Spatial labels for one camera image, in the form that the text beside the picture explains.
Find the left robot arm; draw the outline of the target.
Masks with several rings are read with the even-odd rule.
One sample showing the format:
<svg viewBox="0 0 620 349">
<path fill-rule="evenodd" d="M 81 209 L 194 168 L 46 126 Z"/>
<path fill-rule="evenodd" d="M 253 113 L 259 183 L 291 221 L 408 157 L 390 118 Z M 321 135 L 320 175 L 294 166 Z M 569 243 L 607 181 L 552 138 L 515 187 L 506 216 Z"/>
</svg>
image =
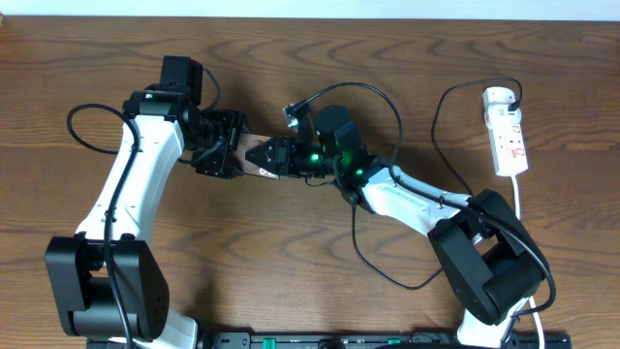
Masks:
<svg viewBox="0 0 620 349">
<path fill-rule="evenodd" d="M 226 165 L 247 115 L 200 107 L 187 86 L 151 85 L 112 114 L 123 134 L 103 190 L 70 237 L 54 237 L 46 269 L 62 330 L 90 348 L 205 348 L 197 320 L 171 309 L 170 288 L 150 249 L 159 203 L 175 164 L 231 179 Z"/>
</svg>

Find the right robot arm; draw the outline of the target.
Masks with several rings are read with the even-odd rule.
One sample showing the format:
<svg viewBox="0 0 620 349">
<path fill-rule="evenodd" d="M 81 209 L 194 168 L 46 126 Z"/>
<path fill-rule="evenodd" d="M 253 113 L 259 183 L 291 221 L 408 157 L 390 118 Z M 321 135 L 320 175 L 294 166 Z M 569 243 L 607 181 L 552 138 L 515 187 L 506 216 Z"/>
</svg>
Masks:
<svg viewBox="0 0 620 349">
<path fill-rule="evenodd" d="M 344 106 L 293 117 L 295 136 L 253 139 L 244 158 L 273 175 L 331 176 L 353 210 L 393 218 L 428 238 L 465 308 L 461 345 L 503 348 L 516 320 L 537 311 L 528 300 L 551 279 L 548 262 L 507 201 L 416 180 L 368 151 Z"/>
</svg>

